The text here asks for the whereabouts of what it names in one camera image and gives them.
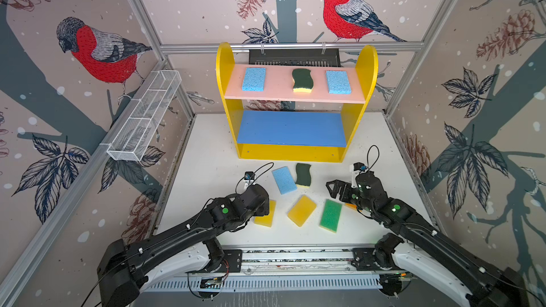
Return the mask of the green yellow scouring sponge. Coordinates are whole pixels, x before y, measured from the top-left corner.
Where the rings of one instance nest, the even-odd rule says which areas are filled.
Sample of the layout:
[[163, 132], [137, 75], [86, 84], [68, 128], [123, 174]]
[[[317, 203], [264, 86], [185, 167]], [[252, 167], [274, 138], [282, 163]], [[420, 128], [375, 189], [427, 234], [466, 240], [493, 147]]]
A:
[[311, 165], [308, 163], [298, 163], [296, 165], [297, 180], [296, 185], [301, 187], [311, 186]]
[[314, 87], [314, 80], [311, 76], [310, 69], [297, 68], [291, 73], [294, 81], [293, 92], [310, 93]]

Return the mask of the yellow orange sponge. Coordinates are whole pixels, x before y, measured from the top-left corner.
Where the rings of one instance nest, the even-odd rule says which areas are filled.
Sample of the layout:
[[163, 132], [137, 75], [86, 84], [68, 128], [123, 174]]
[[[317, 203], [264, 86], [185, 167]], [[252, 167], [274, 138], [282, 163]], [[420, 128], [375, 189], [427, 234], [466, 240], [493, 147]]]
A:
[[287, 216], [296, 226], [302, 227], [316, 208], [317, 204], [310, 197], [302, 195]]

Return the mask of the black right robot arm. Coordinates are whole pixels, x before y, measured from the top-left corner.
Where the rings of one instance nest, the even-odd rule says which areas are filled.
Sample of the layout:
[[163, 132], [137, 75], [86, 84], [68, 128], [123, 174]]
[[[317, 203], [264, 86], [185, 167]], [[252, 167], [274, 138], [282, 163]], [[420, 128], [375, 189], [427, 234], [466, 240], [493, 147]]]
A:
[[499, 269], [435, 229], [404, 201], [388, 196], [372, 171], [355, 172], [353, 181], [326, 184], [330, 196], [350, 203], [389, 232], [375, 244], [377, 267], [408, 271], [459, 306], [529, 306], [523, 278]]

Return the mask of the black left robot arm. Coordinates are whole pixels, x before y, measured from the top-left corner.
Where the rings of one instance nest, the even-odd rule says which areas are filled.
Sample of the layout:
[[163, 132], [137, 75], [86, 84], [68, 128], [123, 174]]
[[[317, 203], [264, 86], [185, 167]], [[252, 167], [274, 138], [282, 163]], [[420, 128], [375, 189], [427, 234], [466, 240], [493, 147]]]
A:
[[243, 229], [252, 217], [268, 215], [270, 198], [260, 185], [214, 198], [195, 216], [145, 240], [119, 239], [98, 265], [102, 306], [128, 306], [154, 284], [177, 274], [216, 271], [224, 259], [217, 239]]

